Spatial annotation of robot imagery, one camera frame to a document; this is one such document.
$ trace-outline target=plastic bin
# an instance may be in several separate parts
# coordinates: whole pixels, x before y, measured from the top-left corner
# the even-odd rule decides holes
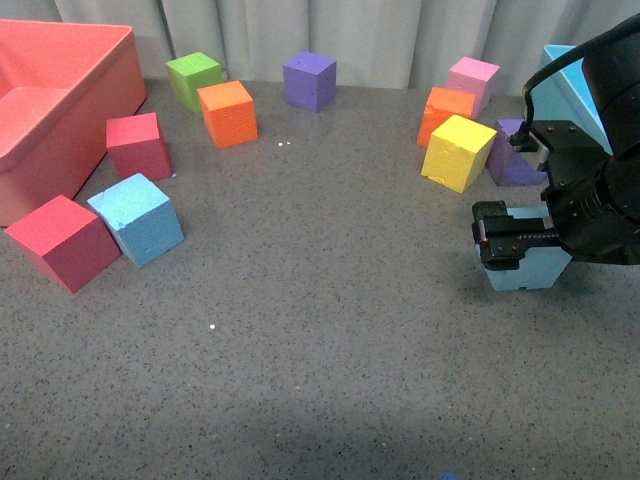
[[[0,20],[0,226],[73,198],[146,96],[131,27]]]

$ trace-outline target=red cube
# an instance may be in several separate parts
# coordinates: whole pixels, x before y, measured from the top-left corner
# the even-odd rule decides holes
[[[71,293],[120,257],[100,217],[62,195],[6,232],[36,267]]]
[[[123,179],[136,173],[149,180],[173,175],[169,150],[153,112],[107,120],[107,150]]]

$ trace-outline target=orange cube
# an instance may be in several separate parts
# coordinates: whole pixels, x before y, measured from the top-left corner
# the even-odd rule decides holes
[[[471,118],[476,96],[473,93],[433,87],[424,107],[422,125],[418,134],[418,145],[429,146],[433,131],[452,115]]]
[[[204,123],[218,148],[258,139],[253,98],[239,80],[198,89]]]

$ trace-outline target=white curtain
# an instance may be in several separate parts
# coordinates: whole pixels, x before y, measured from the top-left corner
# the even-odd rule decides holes
[[[338,83],[442,85],[462,56],[502,67],[518,94],[542,47],[576,44],[640,11],[640,0],[0,0],[0,17],[134,27],[147,77],[202,51],[229,78],[282,80],[303,50],[338,60]]]

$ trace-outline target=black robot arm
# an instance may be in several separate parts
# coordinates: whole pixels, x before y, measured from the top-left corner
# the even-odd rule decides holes
[[[571,122],[533,120],[531,89],[582,57],[613,157]],[[640,264],[640,14],[551,62],[523,96],[526,118],[510,141],[517,151],[548,150],[541,198],[550,217],[532,226],[511,218],[504,202],[475,204],[484,266],[517,269],[532,246],[561,246],[576,261]]]

